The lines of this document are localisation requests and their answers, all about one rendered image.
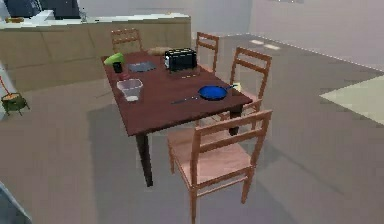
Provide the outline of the dark red wooden table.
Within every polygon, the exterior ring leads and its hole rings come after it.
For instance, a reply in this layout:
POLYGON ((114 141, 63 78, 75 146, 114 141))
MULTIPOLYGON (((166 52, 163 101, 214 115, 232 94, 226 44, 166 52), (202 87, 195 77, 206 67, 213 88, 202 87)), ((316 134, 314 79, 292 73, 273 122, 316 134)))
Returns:
POLYGON ((111 66, 104 67, 110 87, 118 105, 126 133, 136 138, 146 185, 153 185, 148 135, 150 133, 195 121, 201 118, 229 112, 232 118, 239 117, 242 107, 251 102, 247 96, 228 90, 221 101, 204 99, 188 100, 171 104, 191 96, 199 96, 198 90, 206 85, 227 87, 226 83, 199 67, 196 70, 184 70, 170 73, 165 69, 164 60, 146 52, 134 52, 124 56, 126 63, 151 61, 154 70, 133 73, 124 69, 121 74, 114 72, 111 66), (124 78, 140 79, 143 87, 138 101, 128 102, 117 88, 117 82, 124 78))

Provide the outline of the clear glass bowl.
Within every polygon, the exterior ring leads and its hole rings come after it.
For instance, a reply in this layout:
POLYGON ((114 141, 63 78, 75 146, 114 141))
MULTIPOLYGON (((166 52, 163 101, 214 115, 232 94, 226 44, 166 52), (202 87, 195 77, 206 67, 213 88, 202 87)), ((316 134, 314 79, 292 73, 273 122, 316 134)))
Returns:
POLYGON ((117 88, 128 102, 138 101, 143 83, 140 79, 127 79, 117 82, 117 88))

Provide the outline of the blue frying pan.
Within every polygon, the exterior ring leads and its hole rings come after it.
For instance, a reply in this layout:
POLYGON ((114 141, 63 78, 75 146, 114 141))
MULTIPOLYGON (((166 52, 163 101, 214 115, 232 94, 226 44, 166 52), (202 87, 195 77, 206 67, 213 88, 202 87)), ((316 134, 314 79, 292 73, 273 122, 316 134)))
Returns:
POLYGON ((198 94, 201 98, 208 101, 220 101, 227 96, 228 90, 234 87, 235 85, 229 85, 227 87, 206 85, 198 90, 198 94))

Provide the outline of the beige kitchen counter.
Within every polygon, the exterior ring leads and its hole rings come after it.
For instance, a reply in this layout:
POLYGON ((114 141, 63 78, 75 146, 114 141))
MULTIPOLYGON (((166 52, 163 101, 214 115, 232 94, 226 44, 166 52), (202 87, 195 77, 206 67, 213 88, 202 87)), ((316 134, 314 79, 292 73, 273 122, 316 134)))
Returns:
POLYGON ((0 22, 0 63, 21 92, 102 79, 101 58, 113 53, 111 33, 131 28, 142 42, 123 46, 124 53, 191 45, 191 17, 180 13, 0 22))

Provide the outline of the thin dark knife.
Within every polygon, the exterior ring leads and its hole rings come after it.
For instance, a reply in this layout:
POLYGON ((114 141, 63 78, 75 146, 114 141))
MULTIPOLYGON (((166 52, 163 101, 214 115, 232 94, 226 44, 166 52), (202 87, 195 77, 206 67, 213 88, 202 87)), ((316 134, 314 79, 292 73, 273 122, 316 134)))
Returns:
POLYGON ((179 104, 179 103, 186 102, 188 100, 197 100, 197 99, 199 99, 199 96, 191 96, 191 97, 187 97, 187 98, 184 98, 184 99, 181 99, 181 100, 173 101, 173 102, 171 102, 171 104, 179 104))

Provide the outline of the light brown wooden chair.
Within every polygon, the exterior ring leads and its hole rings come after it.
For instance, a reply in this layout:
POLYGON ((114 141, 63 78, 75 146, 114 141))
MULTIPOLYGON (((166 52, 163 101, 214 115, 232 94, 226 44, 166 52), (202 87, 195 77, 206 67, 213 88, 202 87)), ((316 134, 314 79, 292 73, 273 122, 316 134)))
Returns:
POLYGON ((247 200, 271 118, 263 110, 167 135, 170 170, 187 187, 191 224, 199 197, 242 183, 241 201, 247 200))
POLYGON ((235 85, 239 93, 242 93, 251 99, 250 103, 247 103, 242 107, 242 112, 251 114, 261 110, 271 64, 272 57, 267 54, 240 46, 236 48, 233 61, 231 63, 229 81, 226 82, 226 85, 235 85), (258 76, 256 94, 250 93, 240 86, 240 77, 237 74, 237 71, 240 68, 244 68, 248 70, 250 74, 258 76))
POLYGON ((204 66, 200 61, 197 61, 197 65, 211 73, 215 73, 217 68, 219 40, 220 38, 218 36, 212 34, 203 32, 196 33, 195 51, 198 52, 200 47, 213 51, 213 62, 211 68, 204 66), (213 41, 213 44, 204 42, 204 39, 213 41))
POLYGON ((140 31, 136 28, 113 30, 110 32, 112 49, 115 53, 118 52, 118 46, 129 42, 137 42, 139 51, 143 52, 143 44, 140 31))

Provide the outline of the dark blue appliance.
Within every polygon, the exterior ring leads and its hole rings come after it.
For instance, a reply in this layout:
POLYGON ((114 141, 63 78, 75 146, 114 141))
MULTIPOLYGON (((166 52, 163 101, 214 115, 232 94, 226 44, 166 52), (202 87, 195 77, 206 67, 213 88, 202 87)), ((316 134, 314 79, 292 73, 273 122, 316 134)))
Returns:
POLYGON ((3 0, 11 17, 31 18, 44 10, 52 10, 56 20, 79 19, 77 0, 3 0))

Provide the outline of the black toaster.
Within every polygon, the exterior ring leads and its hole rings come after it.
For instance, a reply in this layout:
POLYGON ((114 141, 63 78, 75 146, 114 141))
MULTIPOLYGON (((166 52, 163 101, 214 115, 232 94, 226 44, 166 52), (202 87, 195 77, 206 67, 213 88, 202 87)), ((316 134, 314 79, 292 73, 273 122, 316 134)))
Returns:
POLYGON ((171 49, 164 53, 164 65, 170 72, 197 67, 197 54, 191 48, 171 49))

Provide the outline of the dark grey laptop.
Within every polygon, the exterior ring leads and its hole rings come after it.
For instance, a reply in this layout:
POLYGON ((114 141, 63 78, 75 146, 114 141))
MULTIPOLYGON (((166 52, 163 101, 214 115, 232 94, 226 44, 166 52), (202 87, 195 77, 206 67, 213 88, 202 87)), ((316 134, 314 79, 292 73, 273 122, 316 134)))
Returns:
POLYGON ((127 68, 132 72, 147 72, 156 68, 155 64, 151 61, 139 62, 128 64, 127 68))

